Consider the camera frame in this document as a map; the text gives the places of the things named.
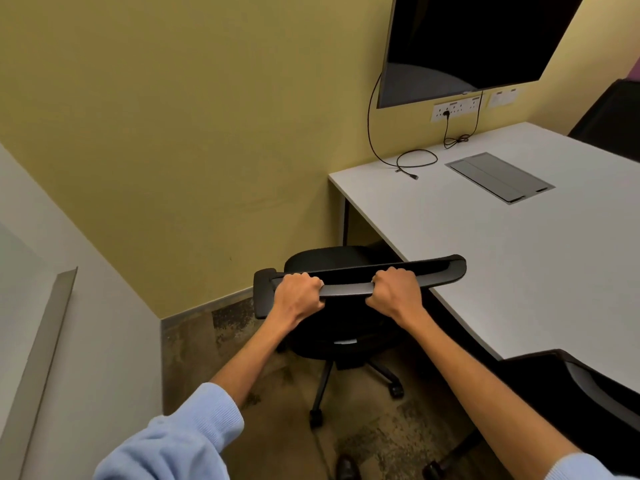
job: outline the monitor cable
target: monitor cable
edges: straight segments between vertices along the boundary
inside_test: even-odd
[[[451,116],[451,113],[448,111],[443,112],[443,114],[447,117],[447,128],[444,130],[444,138],[442,140],[442,145],[444,146],[445,150],[453,148],[459,143],[469,141],[469,138],[476,134],[476,129],[478,129],[478,121],[480,120],[480,108],[482,107],[483,96],[484,91],[480,93],[480,102],[478,103],[478,112],[476,113],[476,127],[471,132],[471,134],[460,135],[457,138],[447,137],[447,133],[449,132],[449,117]]]
[[[371,131],[369,129],[369,117],[371,115],[371,103],[373,101],[373,94],[375,94],[376,88],[378,87],[378,85],[380,83],[380,78],[382,78],[382,72],[380,72],[380,75],[378,76],[378,80],[376,81],[375,86],[373,86],[373,91],[371,92],[371,97],[369,98],[369,107],[367,108],[367,136],[369,137],[369,146],[371,147],[371,151],[376,156],[376,158],[378,160],[380,160],[382,163],[384,163],[385,165],[389,165],[389,166],[395,167],[396,168],[396,173],[401,171],[402,173],[405,173],[406,175],[409,175],[409,177],[411,177],[412,179],[418,180],[418,176],[417,175],[414,175],[413,173],[407,172],[405,170],[405,168],[421,168],[421,167],[433,165],[434,163],[436,163],[438,161],[438,156],[434,152],[430,152],[429,150],[425,150],[423,148],[416,148],[415,150],[409,150],[408,152],[404,152],[404,153],[400,154],[400,156],[398,156],[398,158],[396,158],[396,163],[389,163],[389,162],[386,162],[386,161],[382,160],[382,158],[380,158],[380,156],[376,153],[375,149],[373,148],[373,143],[371,142]],[[407,155],[409,153],[413,153],[413,152],[426,152],[426,153],[428,153],[430,155],[433,155],[435,157],[435,160],[432,161],[432,162],[429,162],[429,163],[423,163],[422,165],[400,165],[400,158],[404,157],[405,155]]]

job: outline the desk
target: desk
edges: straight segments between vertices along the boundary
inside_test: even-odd
[[[418,180],[380,162],[329,178],[402,259],[467,259],[433,291],[494,357],[562,349],[640,393],[640,164],[530,123],[432,150]],[[507,205],[445,166],[483,152],[556,188]]]

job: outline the black shoe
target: black shoe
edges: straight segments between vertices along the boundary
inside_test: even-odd
[[[341,454],[335,464],[335,480],[361,480],[358,464],[349,455]]]

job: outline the light blue sweater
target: light blue sweater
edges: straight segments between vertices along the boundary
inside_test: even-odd
[[[94,480],[227,480],[220,453],[244,428],[233,399],[212,383],[202,384],[171,416],[118,446],[100,462]],[[591,455],[572,454],[558,461],[545,480],[612,480]]]

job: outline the monitor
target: monitor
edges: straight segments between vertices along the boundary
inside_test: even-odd
[[[582,0],[394,0],[378,107],[538,80]]]

